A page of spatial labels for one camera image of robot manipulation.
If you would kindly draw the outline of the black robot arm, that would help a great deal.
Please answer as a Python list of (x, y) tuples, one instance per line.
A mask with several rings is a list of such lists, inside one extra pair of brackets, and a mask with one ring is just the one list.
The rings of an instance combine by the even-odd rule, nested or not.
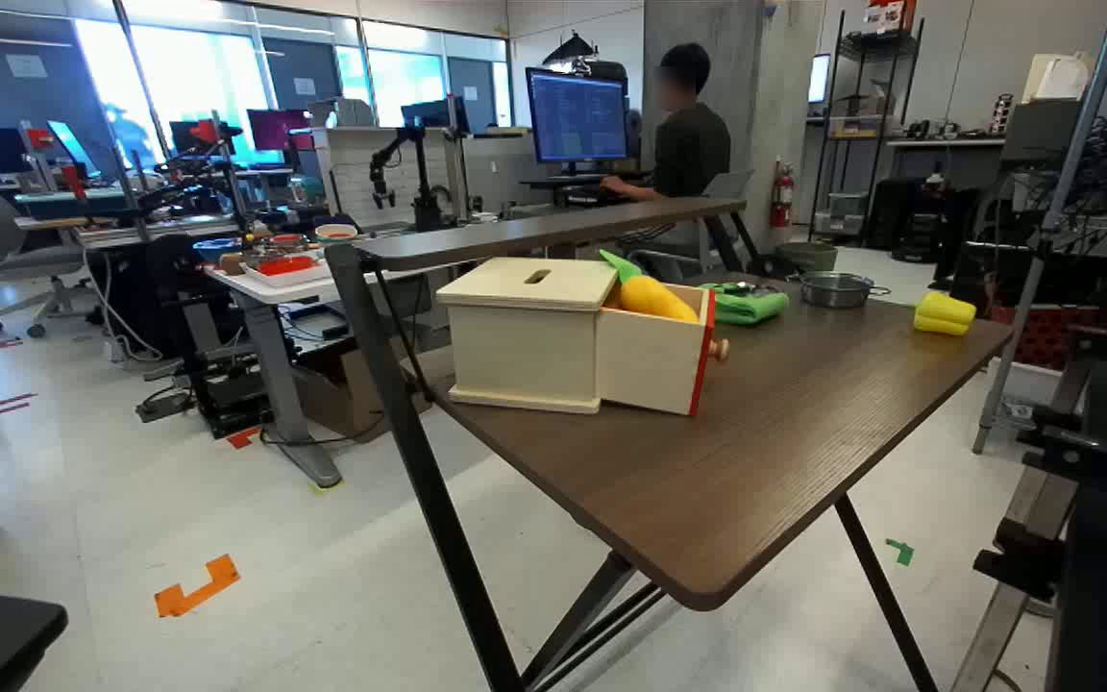
[(1107, 692), (1107, 331), (1074, 336), (1061, 386), (1019, 444), (1030, 475), (1069, 489), (1061, 528), (1002, 521), (973, 571), (1052, 600), (1046, 692)]

